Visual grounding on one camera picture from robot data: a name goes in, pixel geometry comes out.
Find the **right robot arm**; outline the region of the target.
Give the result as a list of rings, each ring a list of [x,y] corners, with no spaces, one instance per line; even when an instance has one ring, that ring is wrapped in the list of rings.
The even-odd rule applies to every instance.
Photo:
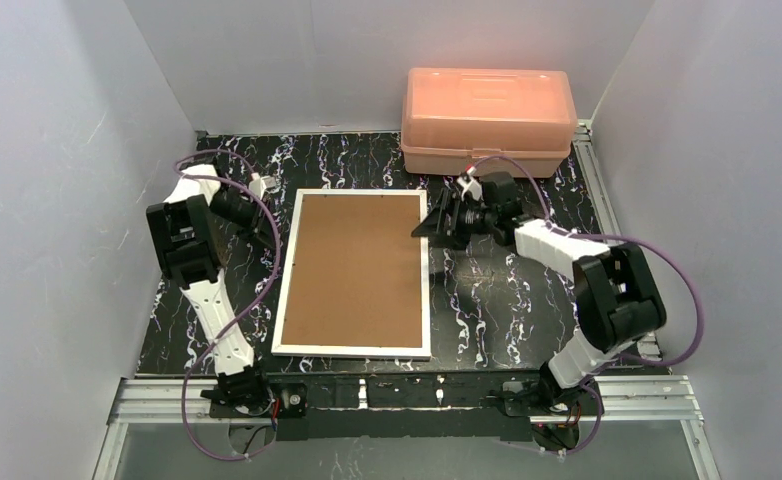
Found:
[[[608,246],[563,233],[525,213],[511,174],[475,178],[473,173],[468,169],[458,178],[458,189],[441,192],[412,235],[458,250],[472,236],[488,235],[572,282],[578,329],[540,367],[534,384],[539,397],[577,390],[604,364],[665,325],[661,296],[638,245]]]

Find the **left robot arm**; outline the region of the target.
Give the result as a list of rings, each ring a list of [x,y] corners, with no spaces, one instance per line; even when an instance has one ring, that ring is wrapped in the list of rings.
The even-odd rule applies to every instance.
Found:
[[[214,371],[227,378],[256,366],[254,348],[235,320],[226,287],[226,244],[218,218],[264,248],[274,250],[275,223],[259,203],[277,185],[270,176],[253,174],[247,196],[222,183],[215,166],[198,164],[181,171],[174,190],[146,209],[146,220],[162,276],[190,302],[206,339],[213,345]]]

